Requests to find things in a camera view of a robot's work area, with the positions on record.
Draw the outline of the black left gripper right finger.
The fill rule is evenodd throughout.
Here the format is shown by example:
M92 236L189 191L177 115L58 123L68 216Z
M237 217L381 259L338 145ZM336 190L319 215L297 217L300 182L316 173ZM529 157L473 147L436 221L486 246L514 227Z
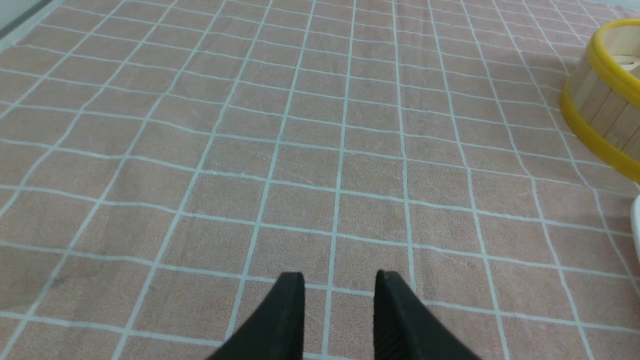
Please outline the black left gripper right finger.
M395 271L379 270L374 290L375 360L478 360Z

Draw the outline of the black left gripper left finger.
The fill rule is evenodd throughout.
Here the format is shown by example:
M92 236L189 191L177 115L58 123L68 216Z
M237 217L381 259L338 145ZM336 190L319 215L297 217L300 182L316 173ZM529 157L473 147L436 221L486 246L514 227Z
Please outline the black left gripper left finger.
M301 360L304 357L306 283L283 272L249 318L209 360Z

